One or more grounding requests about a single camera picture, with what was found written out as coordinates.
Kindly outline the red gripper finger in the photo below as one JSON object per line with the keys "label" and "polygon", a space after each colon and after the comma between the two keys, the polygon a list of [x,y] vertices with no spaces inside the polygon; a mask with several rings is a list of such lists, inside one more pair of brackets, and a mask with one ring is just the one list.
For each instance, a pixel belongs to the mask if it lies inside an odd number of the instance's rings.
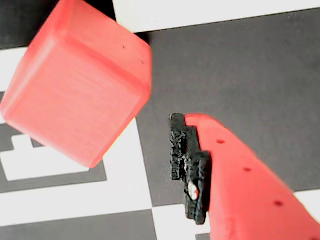
{"label": "red gripper finger", "polygon": [[317,240],[320,225],[292,190],[235,134],[204,113],[173,113],[171,179],[185,215],[210,222],[212,240]]}

